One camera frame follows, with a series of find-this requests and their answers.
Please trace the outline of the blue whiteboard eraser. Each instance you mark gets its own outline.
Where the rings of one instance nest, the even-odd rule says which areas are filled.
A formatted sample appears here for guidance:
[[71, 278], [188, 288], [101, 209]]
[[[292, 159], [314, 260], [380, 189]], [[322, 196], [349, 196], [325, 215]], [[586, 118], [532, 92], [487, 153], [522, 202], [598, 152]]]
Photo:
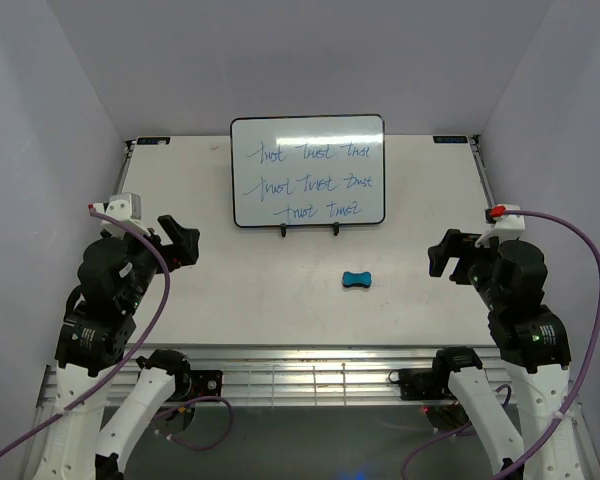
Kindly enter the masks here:
[[342, 286], [344, 288], [364, 288], [368, 289], [372, 285], [372, 275], [370, 272], [351, 272], [345, 271], [342, 275]]

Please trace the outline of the black framed whiteboard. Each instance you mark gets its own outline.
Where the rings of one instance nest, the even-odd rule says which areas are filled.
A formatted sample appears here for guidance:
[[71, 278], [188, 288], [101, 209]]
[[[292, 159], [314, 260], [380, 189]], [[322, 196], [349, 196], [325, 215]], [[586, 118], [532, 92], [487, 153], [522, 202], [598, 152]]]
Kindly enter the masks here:
[[386, 217], [377, 114], [237, 118], [230, 125], [239, 228], [378, 225]]

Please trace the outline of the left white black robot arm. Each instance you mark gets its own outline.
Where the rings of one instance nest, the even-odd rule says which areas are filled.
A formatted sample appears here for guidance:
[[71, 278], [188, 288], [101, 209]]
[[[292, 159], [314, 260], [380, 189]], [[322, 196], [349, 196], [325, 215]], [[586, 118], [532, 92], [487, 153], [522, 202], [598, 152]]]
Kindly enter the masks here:
[[[190, 365], [173, 350], [141, 357], [132, 393], [107, 426], [101, 424], [116, 366], [135, 330], [134, 314], [154, 276], [195, 264], [200, 233], [162, 215], [168, 244], [152, 230], [117, 220], [84, 251], [79, 284], [67, 301], [56, 347], [54, 414], [38, 479], [120, 479], [128, 457], [154, 414], [192, 389]], [[111, 233], [112, 225], [121, 233]]]

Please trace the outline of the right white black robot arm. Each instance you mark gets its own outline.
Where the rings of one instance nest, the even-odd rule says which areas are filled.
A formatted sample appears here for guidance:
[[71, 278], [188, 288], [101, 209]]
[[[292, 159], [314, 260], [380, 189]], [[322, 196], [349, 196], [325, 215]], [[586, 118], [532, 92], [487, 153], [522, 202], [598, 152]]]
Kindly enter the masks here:
[[486, 305], [520, 424], [509, 419], [469, 347], [437, 352], [433, 388], [460, 402], [500, 478], [581, 479], [573, 422], [559, 410], [568, 393], [571, 354], [563, 323], [543, 303], [544, 255], [518, 239], [478, 240], [476, 234], [448, 230], [428, 250], [429, 274], [441, 276], [448, 261], [457, 259], [451, 281], [472, 286]]

